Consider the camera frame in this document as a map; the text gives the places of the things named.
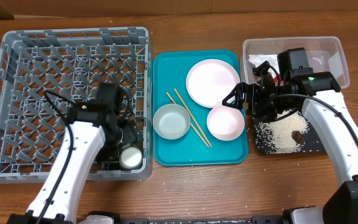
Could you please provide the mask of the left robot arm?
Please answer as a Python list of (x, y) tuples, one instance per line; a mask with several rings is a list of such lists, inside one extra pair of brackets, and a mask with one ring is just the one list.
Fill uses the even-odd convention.
[(114, 105), (75, 103), (68, 110), (63, 143), (40, 192), (23, 215), (8, 223), (76, 223), (83, 187), (103, 147), (120, 151), (140, 144), (135, 121), (119, 117)]

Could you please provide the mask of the white napkin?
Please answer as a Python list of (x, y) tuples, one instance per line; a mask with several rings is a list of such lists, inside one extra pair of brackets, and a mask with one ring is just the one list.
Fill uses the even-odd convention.
[(249, 55), (249, 62), (258, 67), (264, 61), (268, 61), (276, 71), (279, 71), (277, 54)]

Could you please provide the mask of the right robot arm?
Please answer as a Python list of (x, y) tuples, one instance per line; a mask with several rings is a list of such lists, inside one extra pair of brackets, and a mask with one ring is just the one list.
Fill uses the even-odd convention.
[(256, 84), (238, 83), (223, 99), (224, 106), (261, 121), (278, 121), (285, 110), (301, 111), (333, 163), (339, 188), (322, 207), (291, 208), (281, 223), (358, 223), (358, 128), (349, 114), (341, 87), (331, 72), (316, 73), (308, 65), (286, 64), (273, 81), (264, 62), (253, 69)]

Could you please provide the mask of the brown food scrap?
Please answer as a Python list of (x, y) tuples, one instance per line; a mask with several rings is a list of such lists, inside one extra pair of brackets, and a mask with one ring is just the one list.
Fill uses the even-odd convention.
[(305, 141), (303, 134), (300, 133), (299, 131), (293, 131), (291, 133), (291, 137), (297, 144), (303, 144)]

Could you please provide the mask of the wooden chopstick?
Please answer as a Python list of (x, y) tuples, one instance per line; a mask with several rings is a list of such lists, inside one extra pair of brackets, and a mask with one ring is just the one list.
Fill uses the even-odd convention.
[(163, 112), (162, 120), (157, 122), (157, 124), (162, 124), (162, 127), (165, 128), (163, 137), (165, 139), (179, 139), (183, 137), (190, 128), (193, 128), (197, 136), (207, 147), (208, 145), (202, 139), (202, 136), (200, 136), (201, 133), (198, 132), (198, 129), (191, 122), (187, 110), (177, 104), (168, 92), (167, 96), (172, 101), (172, 104), (166, 104), (157, 110)]
[(192, 118), (192, 120), (194, 121), (198, 132), (201, 133), (200, 136), (202, 136), (202, 139), (206, 142), (206, 144), (208, 145), (207, 147), (212, 147), (212, 144), (210, 143), (209, 139), (206, 137), (203, 129), (201, 128), (201, 126), (199, 125), (199, 123), (197, 122), (196, 118), (193, 116), (193, 113), (190, 111), (189, 107), (187, 106), (187, 104), (185, 103), (184, 99), (181, 97), (181, 94), (178, 92), (178, 90), (176, 88), (174, 88), (175, 93), (177, 94), (177, 96), (179, 97), (180, 101), (182, 102), (183, 106), (185, 107), (185, 109), (188, 111), (190, 117)]

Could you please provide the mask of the white rice pile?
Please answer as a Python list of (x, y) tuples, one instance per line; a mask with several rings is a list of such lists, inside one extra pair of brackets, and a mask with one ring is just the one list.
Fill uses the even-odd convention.
[(271, 123), (253, 119), (256, 150), (260, 154), (292, 154), (301, 151), (306, 139), (303, 144), (297, 144), (291, 133), (299, 131), (306, 138), (305, 134), (310, 130), (309, 125), (300, 112), (287, 116), (290, 113), (291, 111), (284, 111), (278, 116), (284, 119)]

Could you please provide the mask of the pink bowl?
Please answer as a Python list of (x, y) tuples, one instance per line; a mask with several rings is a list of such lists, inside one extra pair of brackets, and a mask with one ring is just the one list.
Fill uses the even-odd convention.
[(215, 138), (232, 141), (243, 133), (246, 121), (241, 111), (220, 105), (209, 112), (206, 124)]

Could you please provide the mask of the small white cup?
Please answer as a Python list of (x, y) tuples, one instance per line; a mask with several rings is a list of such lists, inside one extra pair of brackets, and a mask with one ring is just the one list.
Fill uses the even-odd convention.
[(132, 170), (142, 164), (142, 151), (136, 147), (128, 147), (119, 157), (119, 164), (123, 169)]

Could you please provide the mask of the grey bowl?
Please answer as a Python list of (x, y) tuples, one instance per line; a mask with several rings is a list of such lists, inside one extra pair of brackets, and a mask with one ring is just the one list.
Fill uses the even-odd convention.
[(154, 114), (153, 127), (155, 132), (168, 140), (179, 139), (190, 128), (190, 115), (187, 110), (177, 104), (161, 106)]

